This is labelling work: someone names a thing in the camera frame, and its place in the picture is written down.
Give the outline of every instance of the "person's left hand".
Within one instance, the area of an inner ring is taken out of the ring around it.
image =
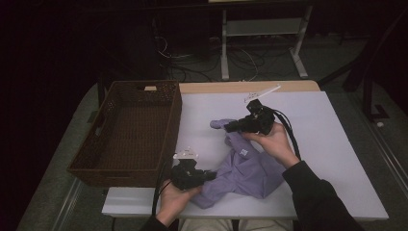
[[[201,187],[180,191],[172,183],[168,184],[168,182],[169,180],[165,180],[163,183],[165,189],[161,194],[161,208],[156,215],[156,219],[166,227],[169,227],[177,216],[183,212],[190,199],[201,192]]]

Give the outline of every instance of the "folded garment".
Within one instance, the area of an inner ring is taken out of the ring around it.
[[[233,119],[213,120],[210,126],[223,129]],[[207,209],[226,193],[265,198],[284,181],[282,165],[265,151],[259,152],[240,132],[225,134],[225,143],[232,147],[217,171],[217,178],[207,181],[191,202]]]

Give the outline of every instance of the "brown basket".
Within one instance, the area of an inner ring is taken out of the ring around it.
[[[181,110],[177,81],[114,82],[67,170],[89,186],[154,188],[164,162],[169,176]]]

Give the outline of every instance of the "black sweater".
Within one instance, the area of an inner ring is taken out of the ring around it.
[[[305,162],[300,162],[283,173],[293,192],[293,204],[302,231],[363,230],[348,213],[336,195],[333,186],[320,180]],[[155,217],[150,217],[141,231],[168,230]]]

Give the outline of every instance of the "floor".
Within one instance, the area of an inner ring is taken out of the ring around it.
[[[289,49],[292,37],[233,38],[228,41],[230,81],[298,80]],[[300,57],[309,79],[318,81],[352,61],[363,49],[364,40],[344,41],[340,37],[306,38]],[[188,53],[171,54],[164,58],[168,78],[180,82],[221,81],[219,39],[211,39],[208,59]],[[390,118],[370,123],[361,113],[361,90],[347,93],[342,83],[347,73],[321,87],[327,92],[342,126],[376,189],[390,218],[361,222],[367,231],[408,230],[407,182],[396,176],[404,172],[390,168],[384,153],[392,153],[402,169],[408,169],[407,116],[380,87],[374,86],[374,104],[382,105]],[[137,230],[144,218],[112,218],[101,214],[105,200],[103,189],[88,187],[75,180],[66,167],[90,127],[97,110],[96,87],[89,90],[65,132],[38,191],[20,222],[18,230]]]

